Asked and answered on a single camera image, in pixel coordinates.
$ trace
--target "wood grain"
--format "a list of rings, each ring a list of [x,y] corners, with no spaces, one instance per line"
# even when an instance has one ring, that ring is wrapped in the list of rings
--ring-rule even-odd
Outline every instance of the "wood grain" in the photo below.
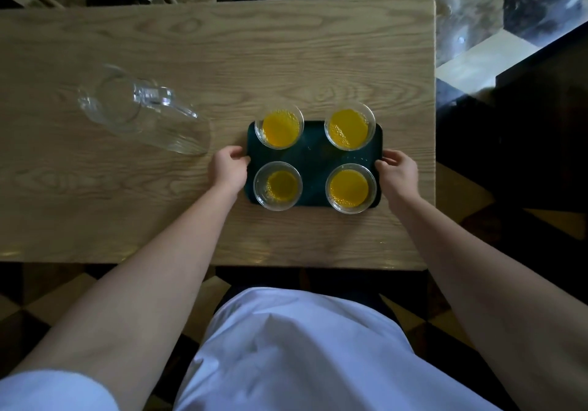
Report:
[[[288,0],[0,14],[0,259],[119,262],[206,189],[203,157],[122,140],[77,107],[107,62],[174,88],[243,144],[265,103],[323,119],[362,101],[384,144],[415,158],[435,201],[433,0]],[[216,265],[423,269],[383,200],[347,216],[269,212],[240,196]]]

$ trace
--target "tray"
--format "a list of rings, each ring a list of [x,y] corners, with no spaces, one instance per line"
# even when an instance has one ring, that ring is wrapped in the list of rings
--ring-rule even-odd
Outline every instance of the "tray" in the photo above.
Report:
[[[373,139],[362,149],[342,151],[334,147],[325,135],[325,122],[310,120],[304,122],[304,132],[290,148],[271,149],[261,143],[255,134],[254,123],[247,130],[247,154],[251,163],[247,168],[245,193],[254,204],[259,204],[254,195],[254,177],[266,163],[282,161],[290,163],[302,177],[302,196],[296,206],[331,207],[325,194],[325,184],[331,171],[344,163],[358,163],[365,166],[376,178],[378,192],[370,205],[374,208],[380,203],[382,191],[378,172],[374,163],[382,157],[382,127],[376,125]]]

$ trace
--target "shirt sleeve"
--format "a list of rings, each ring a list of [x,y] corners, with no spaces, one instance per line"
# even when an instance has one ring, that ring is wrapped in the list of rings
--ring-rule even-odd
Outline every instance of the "shirt sleeve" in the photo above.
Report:
[[[75,372],[21,372],[0,381],[0,411],[66,409],[119,411],[103,385]]]

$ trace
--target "yellow liquid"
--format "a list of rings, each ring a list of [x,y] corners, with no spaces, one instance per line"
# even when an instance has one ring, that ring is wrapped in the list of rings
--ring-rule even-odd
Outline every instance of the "yellow liquid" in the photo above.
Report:
[[[357,207],[368,197],[369,187],[364,175],[356,170],[337,173],[329,184],[329,194],[341,207]]]
[[[368,122],[356,110],[337,111],[329,121],[329,136],[342,148],[358,148],[368,137]]]
[[[276,171],[268,177],[268,196],[278,202],[290,202],[298,194],[298,180],[288,171]]]
[[[289,147],[298,138],[300,124],[287,110],[275,110],[263,119],[263,134],[274,147]]]

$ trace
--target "tiled floor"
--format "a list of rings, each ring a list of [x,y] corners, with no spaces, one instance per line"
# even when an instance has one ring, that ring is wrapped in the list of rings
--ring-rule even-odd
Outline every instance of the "tiled floor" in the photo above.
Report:
[[[64,6],[161,3],[58,1]],[[588,87],[582,78],[588,24],[580,25],[588,20],[588,0],[436,3],[437,206],[586,302],[579,270],[588,260],[582,195],[588,192],[583,139]],[[37,5],[0,0],[0,8]],[[0,376],[112,267],[0,263]],[[312,275],[298,269],[276,273],[281,284],[313,288]],[[146,409],[171,408],[214,307],[227,282],[235,280],[230,267],[218,274],[224,281],[212,272],[207,277],[194,309],[199,313],[190,316]],[[365,272],[363,278],[395,312],[419,356],[496,405],[514,409],[428,272]]]

